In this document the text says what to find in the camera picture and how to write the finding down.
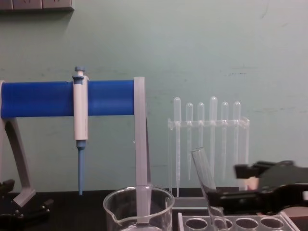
rack hole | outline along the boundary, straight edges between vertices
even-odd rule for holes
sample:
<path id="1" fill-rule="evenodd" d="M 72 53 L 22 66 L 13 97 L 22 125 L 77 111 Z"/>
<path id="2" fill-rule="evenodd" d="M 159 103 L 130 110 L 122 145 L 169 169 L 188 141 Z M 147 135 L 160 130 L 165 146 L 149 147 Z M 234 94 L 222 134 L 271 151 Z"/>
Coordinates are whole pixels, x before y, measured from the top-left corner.
<path id="1" fill-rule="evenodd" d="M 236 220 L 236 224 L 244 229 L 254 229 L 258 226 L 258 223 L 251 218 L 239 218 Z"/>
<path id="2" fill-rule="evenodd" d="M 227 228 L 230 229 L 232 227 L 232 222 L 228 219 L 226 219 Z M 218 230 L 224 229 L 225 224 L 222 219 L 215 219 L 214 225 L 218 228 Z"/>
<path id="3" fill-rule="evenodd" d="M 261 219 L 261 224 L 269 228 L 281 228 L 283 222 L 277 218 L 263 218 Z"/>
<path id="4" fill-rule="evenodd" d="M 205 230 L 207 227 L 206 221 L 200 218 L 188 219 L 186 225 L 193 230 Z"/>

gray stand leg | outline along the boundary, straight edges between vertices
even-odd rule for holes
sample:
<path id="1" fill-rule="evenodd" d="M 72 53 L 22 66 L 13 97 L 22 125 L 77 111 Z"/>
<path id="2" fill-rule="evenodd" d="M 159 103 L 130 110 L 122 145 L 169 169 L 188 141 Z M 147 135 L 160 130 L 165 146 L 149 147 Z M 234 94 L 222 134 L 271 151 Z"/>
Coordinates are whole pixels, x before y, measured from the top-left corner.
<path id="1" fill-rule="evenodd" d="M 26 162 L 26 155 L 21 140 L 17 120 L 15 118 L 5 121 L 5 131 L 12 147 L 15 162 L 17 165 L 18 175 L 22 186 L 20 194 L 18 194 L 18 196 L 14 198 L 14 201 L 20 207 L 22 207 L 35 195 L 35 190 L 31 186 L 28 165 Z"/>
<path id="2" fill-rule="evenodd" d="M 151 185 L 148 130 L 146 121 L 144 77 L 134 78 L 134 116 L 135 116 L 135 154 L 136 154 L 136 185 Z M 137 216 L 145 217 L 150 214 L 151 188 L 137 188 Z M 147 223 L 140 218 L 138 223 Z"/>

plastic dropper bulb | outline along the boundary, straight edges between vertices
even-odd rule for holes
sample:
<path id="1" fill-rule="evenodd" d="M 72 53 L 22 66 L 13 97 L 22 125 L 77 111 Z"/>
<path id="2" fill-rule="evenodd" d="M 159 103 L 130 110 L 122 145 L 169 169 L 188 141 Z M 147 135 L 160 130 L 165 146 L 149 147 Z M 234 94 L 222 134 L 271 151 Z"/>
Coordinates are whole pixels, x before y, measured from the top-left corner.
<path id="1" fill-rule="evenodd" d="M 174 98 L 173 101 L 173 116 L 175 122 L 181 122 L 181 99 L 179 97 Z"/>
<path id="2" fill-rule="evenodd" d="M 241 119 L 241 103 L 238 101 L 233 104 L 233 119 Z"/>
<path id="3" fill-rule="evenodd" d="M 223 102 L 221 104 L 221 120 L 229 119 L 229 104 L 228 102 Z"/>
<path id="4" fill-rule="evenodd" d="M 187 103 L 186 104 L 186 121 L 189 123 L 192 122 L 193 119 L 193 104 Z"/>
<path id="5" fill-rule="evenodd" d="M 210 99 L 210 120 L 217 120 L 217 98 L 215 96 Z"/>
<path id="6" fill-rule="evenodd" d="M 199 121 L 204 121 L 204 119 L 205 119 L 205 111 L 204 111 L 204 104 L 203 103 L 198 103 L 197 119 Z"/>

black clamp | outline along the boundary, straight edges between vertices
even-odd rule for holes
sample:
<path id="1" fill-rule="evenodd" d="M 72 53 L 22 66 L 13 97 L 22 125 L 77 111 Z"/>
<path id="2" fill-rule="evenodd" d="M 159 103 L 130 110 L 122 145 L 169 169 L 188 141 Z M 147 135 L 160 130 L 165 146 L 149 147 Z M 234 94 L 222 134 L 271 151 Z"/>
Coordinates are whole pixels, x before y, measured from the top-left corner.
<path id="1" fill-rule="evenodd" d="M 308 206 L 308 168 L 297 167 L 293 161 L 278 163 L 259 161 L 251 167 L 236 165 L 236 178 L 259 178 L 258 188 L 251 191 L 209 192 L 211 206 L 224 208 L 225 214 L 261 212 L 274 215 L 293 206 Z"/>
<path id="2" fill-rule="evenodd" d="M 34 226 L 46 222 L 50 216 L 50 210 L 53 205 L 53 200 L 48 200 L 37 210 L 33 210 L 26 214 L 18 209 L 12 214 L 1 214 L 0 230 L 23 230 L 26 227 Z"/>
<path id="3" fill-rule="evenodd" d="M 15 185 L 15 181 L 14 180 L 6 180 L 3 183 L 0 183 L 0 195 L 6 195 L 7 193 L 9 193 L 10 191 L 13 190 Z"/>

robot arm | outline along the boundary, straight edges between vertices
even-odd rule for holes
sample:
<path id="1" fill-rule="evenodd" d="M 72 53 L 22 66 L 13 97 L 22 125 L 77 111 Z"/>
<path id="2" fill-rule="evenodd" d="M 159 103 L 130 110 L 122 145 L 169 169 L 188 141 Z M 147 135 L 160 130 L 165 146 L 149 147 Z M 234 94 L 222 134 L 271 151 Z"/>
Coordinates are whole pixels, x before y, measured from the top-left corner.
<path id="1" fill-rule="evenodd" d="M 257 177 L 259 184 L 251 191 L 209 192 L 207 198 L 211 206 L 224 208 L 225 214 L 274 215 L 285 208 L 308 206 L 308 168 L 297 167 L 293 161 L 259 161 L 251 167 L 236 165 L 234 168 L 236 178 Z"/>

